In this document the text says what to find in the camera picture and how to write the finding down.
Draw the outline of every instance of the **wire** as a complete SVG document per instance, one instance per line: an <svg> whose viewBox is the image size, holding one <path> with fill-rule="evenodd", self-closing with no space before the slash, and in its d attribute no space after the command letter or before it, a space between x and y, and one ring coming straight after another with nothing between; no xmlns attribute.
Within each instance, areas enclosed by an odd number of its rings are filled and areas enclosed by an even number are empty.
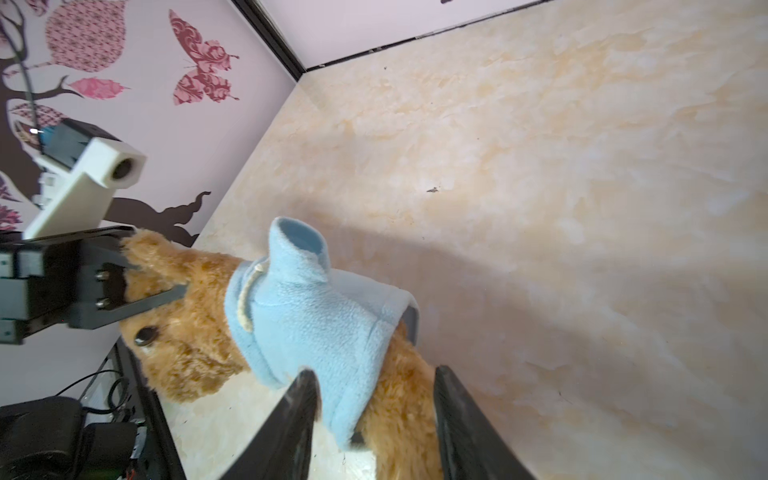
<svg viewBox="0 0 768 480"><path fill-rule="evenodd" d="M6 17L5 15L2 16L5 20L11 21ZM32 125L35 127L35 136L38 139L38 147L40 149L40 153L43 153L43 141L41 138L40 133L42 132L42 129L40 128L40 123L38 122L38 108L35 104L35 98L32 95L32 80L29 77L29 70L27 69L27 66L24 65L24 62L22 61L21 52L16 48L16 45L14 45L13 40L11 40L11 35L8 35L8 32L5 30L5 26L2 24L2 20L0 19L0 35L4 36L6 40L8 40L8 45L11 47L11 51L13 51L13 57L16 60L16 63L22 70L22 76L24 77L24 83L26 84L26 91L25 95L27 97L27 102L29 103L29 114L32 117Z"/></svg>
<svg viewBox="0 0 768 480"><path fill-rule="evenodd" d="M90 379L92 376L96 376L96 375L99 375L101 373L106 373L106 372L113 372L113 373L121 374L121 372L119 370L114 370L114 369L99 370L98 372L93 372L90 375L86 375L86 376L84 376L83 378L81 378L79 380L75 380L74 382L72 382L69 385L67 385L66 387L64 387L59 393L57 393L54 396L61 395L62 393L66 392L67 390L69 390L73 386L77 385L78 383L80 383L80 382L82 382L84 380ZM115 405L114 402L112 401L112 396L114 394L114 391L118 388L119 385L123 386L123 395L120 397L120 402L118 402L117 405ZM85 410L88 413L95 413L95 414L98 414L98 415L107 415L107 414L110 414L110 413L115 413L123 405L125 405L127 400L128 400L128 379L125 378L124 376L120 376L120 377L118 377L117 380L115 380L112 383L112 386L109 389L109 393L107 394L107 406L109 407L108 409L95 409L93 407L84 406L83 410Z"/></svg>

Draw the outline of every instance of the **white wall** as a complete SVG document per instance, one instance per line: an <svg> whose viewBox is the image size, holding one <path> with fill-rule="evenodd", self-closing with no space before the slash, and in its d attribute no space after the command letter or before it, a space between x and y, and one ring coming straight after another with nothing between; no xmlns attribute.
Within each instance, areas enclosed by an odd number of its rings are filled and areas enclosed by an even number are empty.
<svg viewBox="0 0 768 480"><path fill-rule="evenodd" d="M304 67L461 25L531 0L259 0Z"/></svg>
<svg viewBox="0 0 768 480"><path fill-rule="evenodd" d="M50 61L53 54L45 29L62 1L51 0L47 7L46 2L13 1L26 20L27 64ZM68 5L76 2L70 0ZM37 13L30 4L38 5ZM230 70L216 72L231 83L231 94L239 100L226 98L217 103L203 98L197 103L174 104L176 84L194 63L174 36L169 9L194 26L203 41L219 41L227 53L239 56L231 60ZM11 0L0 2L0 12L18 20ZM152 210L161 213L189 204L200 192L210 191L189 221L164 224L166 230L176 229L189 238L202 230L295 82L229 0L129 0L124 3L124 22L124 50L113 64L97 72L45 65L30 70L32 84L36 92L51 91L67 75L65 88L92 77L125 86L114 98L58 94L39 104L96 124L147 155L139 183L118 196L140 200L151 208L150 217ZM0 61L11 56L7 44L0 41ZM14 69L8 66L5 72ZM20 74L8 75L0 84L0 114L7 115L0 119L0 207L21 219L21 223L13 223L9 217L5 222L0 218L0 229L24 230L38 212L28 199L29 189L25 192L14 183L28 180L28 175L18 173L18 165L31 163L29 146L8 131L16 122L25 121L12 110L24 104L20 98L24 89ZM26 345L0 345L0 405L52 395L93 372L117 337L116 326L94 332L56 326L33 335ZM80 391L70 393L77 396Z"/></svg>

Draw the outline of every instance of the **pink butterfly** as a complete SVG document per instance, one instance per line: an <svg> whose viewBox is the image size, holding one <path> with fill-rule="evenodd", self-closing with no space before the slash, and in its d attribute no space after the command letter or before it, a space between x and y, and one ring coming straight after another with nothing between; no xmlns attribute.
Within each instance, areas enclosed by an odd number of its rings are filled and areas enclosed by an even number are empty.
<svg viewBox="0 0 768 480"><path fill-rule="evenodd" d="M170 26L181 47L195 63L193 71L184 75L174 90L174 104L191 104L203 100L203 96L215 102L225 98L235 98L230 93L232 84L225 78L215 75L217 70L230 70L230 58L240 58L229 55L216 40L203 42L203 36L195 27L186 23L169 10Z"/></svg>

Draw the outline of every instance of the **plush toy's head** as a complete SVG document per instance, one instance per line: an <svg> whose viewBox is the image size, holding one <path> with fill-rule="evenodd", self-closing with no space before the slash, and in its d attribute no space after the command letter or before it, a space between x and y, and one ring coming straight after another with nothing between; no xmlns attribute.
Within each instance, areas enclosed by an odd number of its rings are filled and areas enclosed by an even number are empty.
<svg viewBox="0 0 768 480"><path fill-rule="evenodd" d="M124 254L141 267L125 275L128 301L187 284L184 298L120 323L123 340L141 361L152 388L188 402L216 392L230 376L247 369L223 311L223 296L240 259L177 250L147 231L126 240Z"/></svg>

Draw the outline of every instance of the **beige marble surface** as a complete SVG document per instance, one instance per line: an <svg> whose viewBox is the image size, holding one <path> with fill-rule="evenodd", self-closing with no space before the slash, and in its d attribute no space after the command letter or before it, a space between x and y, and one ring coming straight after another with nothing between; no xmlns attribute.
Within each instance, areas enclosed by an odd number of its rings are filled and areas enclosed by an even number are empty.
<svg viewBox="0 0 768 480"><path fill-rule="evenodd" d="M768 478L766 86L764 0L556 0L306 75L198 246L318 227L539 478ZM190 480L254 384L167 406Z"/></svg>

